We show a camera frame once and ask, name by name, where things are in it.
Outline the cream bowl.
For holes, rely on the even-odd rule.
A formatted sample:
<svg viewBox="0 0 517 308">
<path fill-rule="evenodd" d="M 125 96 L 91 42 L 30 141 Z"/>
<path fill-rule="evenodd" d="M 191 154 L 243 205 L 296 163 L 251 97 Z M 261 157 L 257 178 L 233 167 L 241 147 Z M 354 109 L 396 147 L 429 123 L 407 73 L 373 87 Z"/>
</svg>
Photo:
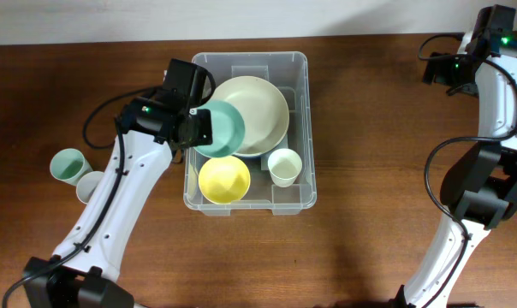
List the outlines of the cream bowl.
<svg viewBox="0 0 517 308">
<path fill-rule="evenodd" d="M 289 112 L 287 100 L 281 91 L 269 81 L 254 76 L 239 76 L 224 81 L 214 91 L 212 98 L 232 104 L 242 118 L 248 110 Z"/>
<path fill-rule="evenodd" d="M 243 120 L 245 136 L 236 152 L 262 153 L 274 148 L 287 133 L 289 112 L 287 110 L 273 112 L 248 110 L 243 113 Z"/>
</svg>

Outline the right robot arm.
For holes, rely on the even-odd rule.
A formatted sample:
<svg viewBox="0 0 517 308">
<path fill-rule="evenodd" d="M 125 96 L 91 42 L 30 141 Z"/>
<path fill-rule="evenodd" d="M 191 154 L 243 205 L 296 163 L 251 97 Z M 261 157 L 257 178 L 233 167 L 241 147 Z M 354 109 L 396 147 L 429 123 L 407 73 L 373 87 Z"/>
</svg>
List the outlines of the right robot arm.
<svg viewBox="0 0 517 308">
<path fill-rule="evenodd" d="M 426 84 L 445 85 L 449 96 L 479 100 L 478 134 L 472 148 L 431 190 L 429 167 L 455 137 L 437 145 L 426 160 L 425 190 L 442 212 L 435 237 L 418 271 L 390 300 L 393 307 L 446 307 L 461 271 L 478 244 L 517 211 L 517 38 L 516 10 L 495 4 L 478 12 L 473 30 L 455 33 L 454 54 L 419 54 L 427 63 Z"/>
</svg>

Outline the mint green small bowl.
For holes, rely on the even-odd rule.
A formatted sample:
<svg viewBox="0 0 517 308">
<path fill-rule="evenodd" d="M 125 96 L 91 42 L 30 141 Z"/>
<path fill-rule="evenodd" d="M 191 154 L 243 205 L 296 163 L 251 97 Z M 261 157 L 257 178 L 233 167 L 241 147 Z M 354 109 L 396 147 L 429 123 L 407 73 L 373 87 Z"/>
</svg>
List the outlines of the mint green small bowl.
<svg viewBox="0 0 517 308">
<path fill-rule="evenodd" d="M 220 100 L 209 100 L 197 108 L 209 110 L 212 124 L 212 144 L 199 145 L 194 149 L 206 157 L 227 157 L 236 153 L 245 137 L 245 123 L 239 110 Z"/>
</svg>

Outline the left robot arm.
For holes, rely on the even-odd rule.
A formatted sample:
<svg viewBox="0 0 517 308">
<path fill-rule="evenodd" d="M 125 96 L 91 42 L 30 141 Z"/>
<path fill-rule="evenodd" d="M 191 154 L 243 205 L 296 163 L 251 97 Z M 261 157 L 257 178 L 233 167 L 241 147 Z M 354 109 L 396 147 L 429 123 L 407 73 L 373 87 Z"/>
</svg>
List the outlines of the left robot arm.
<svg viewBox="0 0 517 308">
<path fill-rule="evenodd" d="M 173 59 L 162 85 L 128 94 L 110 160 L 79 220 L 50 259 L 30 258 L 16 283 L 30 306 L 137 305 L 116 282 L 126 245 L 174 154 L 211 144 L 211 113 L 202 106 L 215 89 L 206 68 Z"/>
</svg>

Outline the yellow small bowl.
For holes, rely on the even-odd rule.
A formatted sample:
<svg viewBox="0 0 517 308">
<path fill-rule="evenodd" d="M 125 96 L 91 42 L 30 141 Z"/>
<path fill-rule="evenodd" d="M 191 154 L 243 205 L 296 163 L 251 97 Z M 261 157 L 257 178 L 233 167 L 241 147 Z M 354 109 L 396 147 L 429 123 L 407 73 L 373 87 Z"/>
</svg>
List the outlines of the yellow small bowl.
<svg viewBox="0 0 517 308">
<path fill-rule="evenodd" d="M 199 190 L 213 204 L 241 200 L 251 186 L 251 174 L 238 157 L 209 159 L 199 171 Z"/>
</svg>

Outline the grey cup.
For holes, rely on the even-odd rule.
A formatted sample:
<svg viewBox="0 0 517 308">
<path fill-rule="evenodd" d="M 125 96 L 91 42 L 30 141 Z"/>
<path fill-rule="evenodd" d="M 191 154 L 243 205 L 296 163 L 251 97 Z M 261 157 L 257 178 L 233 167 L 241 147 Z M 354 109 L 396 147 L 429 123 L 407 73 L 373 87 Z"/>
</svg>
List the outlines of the grey cup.
<svg viewBox="0 0 517 308">
<path fill-rule="evenodd" d="M 92 171 L 81 177 L 76 185 L 76 196 L 81 203 L 87 204 L 90 201 L 103 176 L 102 171 Z"/>
</svg>

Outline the cream cup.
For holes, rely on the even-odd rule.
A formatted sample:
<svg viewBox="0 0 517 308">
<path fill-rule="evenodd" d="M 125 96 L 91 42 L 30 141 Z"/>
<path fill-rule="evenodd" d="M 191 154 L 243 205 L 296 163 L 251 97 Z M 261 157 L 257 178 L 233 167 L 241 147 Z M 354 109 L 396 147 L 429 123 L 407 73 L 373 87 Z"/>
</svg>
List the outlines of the cream cup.
<svg viewBox="0 0 517 308">
<path fill-rule="evenodd" d="M 302 160 L 296 151 L 282 148 L 270 154 L 267 166 L 276 186 L 290 187 L 302 170 Z"/>
</svg>

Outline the mint green cup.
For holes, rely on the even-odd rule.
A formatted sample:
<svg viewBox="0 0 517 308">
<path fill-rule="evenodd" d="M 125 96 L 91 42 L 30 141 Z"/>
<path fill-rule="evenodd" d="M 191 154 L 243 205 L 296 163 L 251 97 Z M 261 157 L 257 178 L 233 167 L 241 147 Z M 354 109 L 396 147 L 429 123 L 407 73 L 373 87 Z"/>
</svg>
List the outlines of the mint green cup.
<svg viewBox="0 0 517 308">
<path fill-rule="evenodd" d="M 68 148 L 51 159 L 50 172 L 56 180 L 76 186 L 84 175 L 92 172 L 92 167 L 79 150 Z"/>
</svg>

